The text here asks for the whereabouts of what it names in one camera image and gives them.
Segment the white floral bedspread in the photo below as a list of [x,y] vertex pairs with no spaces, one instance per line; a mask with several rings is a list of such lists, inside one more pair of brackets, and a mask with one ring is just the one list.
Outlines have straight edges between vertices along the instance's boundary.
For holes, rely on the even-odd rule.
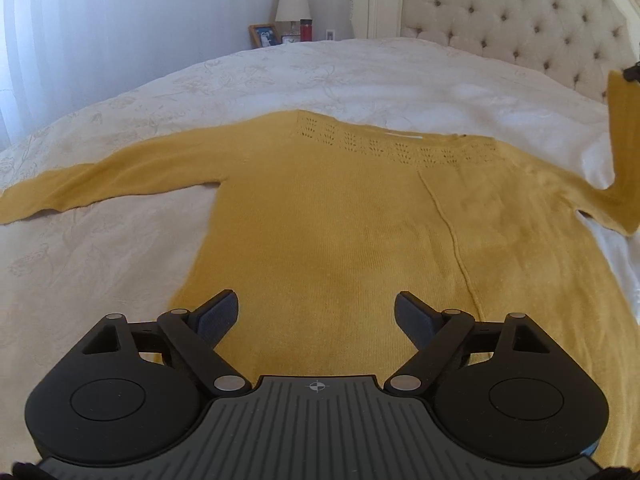
[[[198,63],[69,114],[5,150],[1,183],[94,162],[131,143],[313,110],[394,130],[492,136],[604,188],[613,180],[602,103],[536,70],[419,39],[325,41]],[[1,461],[37,453],[29,391],[107,312],[148,320],[186,278],[212,186],[120,198],[1,231]]]

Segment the cream tufted headboard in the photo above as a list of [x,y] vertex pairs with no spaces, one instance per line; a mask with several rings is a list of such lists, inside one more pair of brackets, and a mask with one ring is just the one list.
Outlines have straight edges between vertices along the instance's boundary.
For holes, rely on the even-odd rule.
[[597,102],[639,59],[639,0],[352,0],[352,29],[538,70]]

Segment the wooden picture frame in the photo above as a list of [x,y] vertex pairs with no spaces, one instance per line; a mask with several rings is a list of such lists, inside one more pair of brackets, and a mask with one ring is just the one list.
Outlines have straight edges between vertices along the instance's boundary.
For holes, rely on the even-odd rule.
[[250,25],[248,31],[253,49],[274,47],[281,43],[277,27],[273,24]]

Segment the mustard yellow knit sweater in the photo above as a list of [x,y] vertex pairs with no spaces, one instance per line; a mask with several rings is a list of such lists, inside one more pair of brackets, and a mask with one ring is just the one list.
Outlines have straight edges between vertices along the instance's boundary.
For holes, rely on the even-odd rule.
[[639,229],[639,87],[608,80],[614,182],[486,136],[408,136],[296,110],[132,144],[7,188],[1,220],[213,183],[209,228],[172,302],[231,288],[222,355],[262,374],[388,376],[410,354],[402,290],[484,321],[521,310],[604,390],[598,455],[639,461],[639,329],[585,226]]

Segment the small silver picture frame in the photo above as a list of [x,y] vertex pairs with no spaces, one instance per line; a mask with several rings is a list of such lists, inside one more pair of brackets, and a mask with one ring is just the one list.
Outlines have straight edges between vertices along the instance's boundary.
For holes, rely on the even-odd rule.
[[281,44],[297,44],[299,41],[298,35],[283,35],[281,37]]

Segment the white table lamp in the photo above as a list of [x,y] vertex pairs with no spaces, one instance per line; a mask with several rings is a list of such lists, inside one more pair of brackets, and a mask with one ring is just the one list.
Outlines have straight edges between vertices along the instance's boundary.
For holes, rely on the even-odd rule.
[[278,0],[277,24],[286,25],[286,34],[299,36],[303,20],[310,20],[311,12],[308,0]]

